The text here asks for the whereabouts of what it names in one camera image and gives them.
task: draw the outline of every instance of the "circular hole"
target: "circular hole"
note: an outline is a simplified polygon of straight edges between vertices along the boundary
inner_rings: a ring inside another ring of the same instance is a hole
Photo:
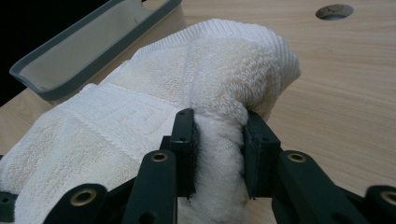
[[[168,159],[168,155],[165,153],[155,153],[154,155],[151,156],[152,161],[166,161]]]
[[[289,158],[289,160],[295,161],[295,162],[305,162],[306,161],[306,158],[303,155],[298,154],[298,153],[290,153],[288,155],[288,158]]]
[[[93,201],[96,197],[96,190],[82,189],[70,198],[70,203],[74,206],[82,206]]]
[[[322,7],[315,15],[323,21],[338,21],[352,15],[352,13],[353,7],[337,4]]]
[[[151,224],[151,223],[154,223],[155,217],[156,217],[155,213],[146,212],[146,213],[142,214],[142,216],[140,216],[139,223],[140,224]]]
[[[262,137],[261,140],[262,140],[262,142],[269,142],[271,139],[269,139],[267,137]]]
[[[381,197],[387,201],[387,203],[396,205],[396,192],[394,191],[382,191]]]
[[[332,220],[340,224],[352,224],[353,222],[344,214],[334,213],[332,214]]]

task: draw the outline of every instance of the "black background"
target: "black background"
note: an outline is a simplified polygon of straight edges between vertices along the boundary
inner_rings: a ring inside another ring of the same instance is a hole
[[[2,1],[0,106],[26,88],[9,74],[15,62],[107,1]]]

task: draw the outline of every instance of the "light wood surface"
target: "light wood surface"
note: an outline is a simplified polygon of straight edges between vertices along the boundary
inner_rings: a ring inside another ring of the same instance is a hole
[[[334,1],[184,0],[188,25],[211,18],[258,23],[285,37],[302,76],[280,96],[268,124],[283,149],[312,156],[335,184],[359,195],[396,186],[396,2],[345,0],[353,14],[322,21]],[[29,90],[0,108],[0,153],[49,110]],[[249,202],[250,223],[275,223],[271,200]]]

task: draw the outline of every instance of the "gray plastic tray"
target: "gray plastic tray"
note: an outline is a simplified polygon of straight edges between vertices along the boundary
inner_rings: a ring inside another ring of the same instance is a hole
[[[143,8],[141,0],[111,0],[20,59],[9,73],[46,101],[63,99],[180,3],[181,0],[167,0],[150,11]]]

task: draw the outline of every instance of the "white towel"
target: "white towel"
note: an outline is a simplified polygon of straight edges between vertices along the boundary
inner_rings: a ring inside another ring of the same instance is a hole
[[[242,126],[247,109],[268,119],[300,75],[271,30],[210,20],[140,49],[99,85],[42,115],[0,161],[0,190],[19,194],[15,223],[42,223],[70,189],[107,190],[136,176],[143,156],[194,109],[201,133],[196,188],[179,200],[179,223],[246,223]]]

